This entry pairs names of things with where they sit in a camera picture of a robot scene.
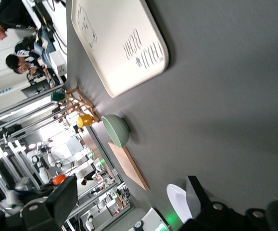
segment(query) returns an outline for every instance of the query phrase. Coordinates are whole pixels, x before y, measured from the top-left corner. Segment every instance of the green light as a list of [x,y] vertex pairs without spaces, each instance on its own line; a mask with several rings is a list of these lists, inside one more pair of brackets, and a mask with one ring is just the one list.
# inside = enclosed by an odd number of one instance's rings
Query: green light
[[171,213],[167,214],[167,216],[165,216],[164,218],[173,229],[177,229],[181,225],[181,221],[174,210]]
[[89,158],[91,158],[92,156],[94,156],[94,152],[92,152],[90,155],[88,155]]
[[161,223],[156,229],[155,231],[168,231],[168,229],[166,228],[166,226]]

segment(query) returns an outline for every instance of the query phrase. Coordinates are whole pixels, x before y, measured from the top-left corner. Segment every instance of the person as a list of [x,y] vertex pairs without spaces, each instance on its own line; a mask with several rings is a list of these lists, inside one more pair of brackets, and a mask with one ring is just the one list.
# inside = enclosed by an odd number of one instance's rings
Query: person
[[[60,110],[62,110],[61,105],[58,105],[57,107],[55,107],[54,109],[52,109],[51,113],[54,114],[54,113],[57,113],[57,112],[60,111]],[[57,118],[59,118],[61,115],[65,115],[65,114],[66,114],[66,111],[62,112],[62,113],[59,114],[59,115],[55,115],[55,116],[53,117],[53,119],[57,119]],[[62,122],[63,122],[63,118],[61,118],[61,119],[59,120],[59,124],[62,123]]]
[[29,51],[33,52],[34,43],[36,42],[37,34],[33,33],[30,36],[23,37],[16,45],[14,46],[14,51],[17,53],[19,51]]
[[16,70],[17,73],[24,73],[30,71],[30,74],[45,74],[46,69],[38,63],[39,56],[37,54],[32,55],[30,52],[23,52],[20,54],[10,54],[6,57],[6,65],[12,69]]
[[46,76],[44,76],[42,73],[32,75],[30,72],[28,72],[26,77],[27,77],[30,85],[34,85],[34,84],[37,84],[37,83],[39,83],[43,80],[46,80]]
[[1,0],[0,2],[0,40],[7,37],[9,28],[36,28],[21,0]]
[[88,180],[97,180],[97,181],[101,181],[101,180],[102,180],[102,177],[100,176],[99,171],[93,171],[93,172],[87,174],[87,175],[83,178],[81,184],[82,184],[82,185],[86,185]]
[[95,195],[96,193],[99,193],[101,190],[105,189],[106,187],[104,185],[101,185],[99,187],[96,187],[94,190],[90,192],[90,194]]

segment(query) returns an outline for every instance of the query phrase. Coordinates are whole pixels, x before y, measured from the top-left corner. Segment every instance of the gray table surface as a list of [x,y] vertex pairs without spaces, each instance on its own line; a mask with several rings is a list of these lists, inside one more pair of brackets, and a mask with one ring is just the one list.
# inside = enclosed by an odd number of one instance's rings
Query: gray table surface
[[181,222],[166,186],[185,188],[187,175],[240,213],[266,208],[278,199],[278,0],[147,4],[169,68],[112,99],[74,32],[67,1],[66,88],[79,87],[99,115],[125,119],[126,146],[148,191],[124,174],[103,124],[93,128],[138,205],[156,207],[174,230]]

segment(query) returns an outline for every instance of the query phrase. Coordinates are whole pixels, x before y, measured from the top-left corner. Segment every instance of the white wall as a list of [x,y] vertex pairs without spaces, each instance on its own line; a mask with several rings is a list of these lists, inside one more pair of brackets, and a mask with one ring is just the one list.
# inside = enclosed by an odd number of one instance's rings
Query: white wall
[[13,88],[10,92],[0,94],[0,109],[26,98],[26,96],[20,92],[21,89],[30,86],[25,74],[19,75],[14,73],[5,64],[5,58],[14,52],[14,46],[19,40],[24,36],[31,35],[33,32],[33,30],[15,31],[9,29],[7,31],[8,37],[0,41],[0,91],[10,87]]

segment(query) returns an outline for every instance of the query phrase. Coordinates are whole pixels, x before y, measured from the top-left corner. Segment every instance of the black cable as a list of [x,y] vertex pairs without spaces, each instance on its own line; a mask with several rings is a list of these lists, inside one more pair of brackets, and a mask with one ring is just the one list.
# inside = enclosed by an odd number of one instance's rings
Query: black cable
[[66,7],[66,3],[64,3],[62,0],[56,0],[56,2],[60,2],[64,7]]
[[103,170],[103,172],[107,173],[107,171],[104,167],[100,166],[100,169]]
[[50,179],[49,179],[49,176],[48,176],[48,174],[47,174],[47,169],[46,169],[46,168],[45,168],[45,174],[46,174],[46,176],[47,176],[48,183],[49,183]]
[[54,7],[54,1],[53,1],[53,0],[52,0],[52,6],[49,4],[48,0],[47,0],[47,4],[49,5],[49,7],[51,8],[51,10],[52,10],[53,12],[56,11],[56,8]]
[[55,33],[56,36],[60,39],[61,43],[62,43],[65,47],[67,47],[67,45],[63,42],[62,38],[61,38],[60,35],[58,34],[56,28],[54,28],[54,33]]
[[57,42],[58,42],[58,44],[59,44],[59,47],[60,47],[61,51],[62,51],[65,55],[67,55],[67,53],[62,49],[61,44],[60,44],[60,41],[59,41],[58,39],[57,39]]
[[121,197],[121,202],[122,202],[122,205],[123,205],[123,208],[125,208],[125,205],[124,205],[124,202],[123,202],[123,197],[124,197],[125,195],[123,195],[122,197]]
[[79,217],[79,213],[78,213],[78,226],[79,226],[79,231],[81,231],[81,225],[80,225],[80,217]]

